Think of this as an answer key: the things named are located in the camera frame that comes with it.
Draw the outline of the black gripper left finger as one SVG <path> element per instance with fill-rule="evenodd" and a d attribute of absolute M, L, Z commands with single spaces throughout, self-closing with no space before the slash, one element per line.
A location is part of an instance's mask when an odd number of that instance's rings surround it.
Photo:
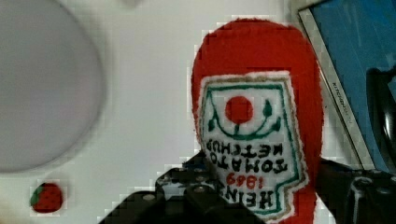
<path fill-rule="evenodd" d="M 201 185 L 214 190 L 221 186 L 214 166 L 202 151 L 183 162 L 180 167 L 172 168 L 161 175 L 155 182 L 155 189 L 169 200 L 183 196 L 188 187 Z"/>

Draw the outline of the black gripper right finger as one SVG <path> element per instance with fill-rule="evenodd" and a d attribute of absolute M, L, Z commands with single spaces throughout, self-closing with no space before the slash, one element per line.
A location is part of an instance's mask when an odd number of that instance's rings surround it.
<path fill-rule="evenodd" d="M 316 192 L 336 224 L 396 224 L 395 175 L 322 159 Z"/>

